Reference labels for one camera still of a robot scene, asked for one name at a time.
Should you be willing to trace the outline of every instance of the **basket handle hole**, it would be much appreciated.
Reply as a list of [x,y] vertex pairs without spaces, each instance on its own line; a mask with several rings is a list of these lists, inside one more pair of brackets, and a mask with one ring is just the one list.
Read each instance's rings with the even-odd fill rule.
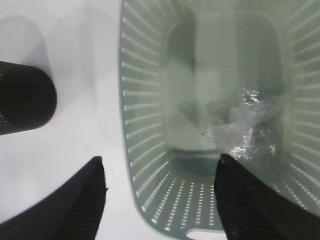
[[225,233],[221,231],[205,230],[194,228],[186,233],[186,236],[192,240],[227,240]]

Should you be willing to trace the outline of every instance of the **white floor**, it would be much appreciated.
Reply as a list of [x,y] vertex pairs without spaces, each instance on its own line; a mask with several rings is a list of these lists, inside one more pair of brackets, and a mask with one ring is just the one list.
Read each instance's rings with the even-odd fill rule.
[[102,156],[109,191],[97,240],[166,239],[131,197],[118,98],[119,13],[120,0],[0,0],[0,61],[43,69],[58,92],[46,126],[0,136],[0,222]]

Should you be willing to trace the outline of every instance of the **plastic basket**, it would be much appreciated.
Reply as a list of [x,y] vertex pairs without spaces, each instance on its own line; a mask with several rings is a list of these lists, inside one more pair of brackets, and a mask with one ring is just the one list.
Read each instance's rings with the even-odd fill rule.
[[220,153],[200,130],[238,87],[290,93],[272,122],[273,171],[243,163],[320,216],[320,1],[124,0],[119,82],[131,185],[143,218],[188,239],[222,231],[214,178]]

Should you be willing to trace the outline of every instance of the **clear plastic wrapper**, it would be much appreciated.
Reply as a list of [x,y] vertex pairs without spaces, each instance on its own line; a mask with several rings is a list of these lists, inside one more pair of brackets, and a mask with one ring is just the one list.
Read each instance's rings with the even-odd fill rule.
[[230,109],[227,124],[211,115],[204,119],[201,127],[221,152],[237,160],[254,159],[252,164],[261,167],[270,163],[278,150],[275,134],[264,123],[276,116],[284,105],[284,96],[243,88],[242,99]]

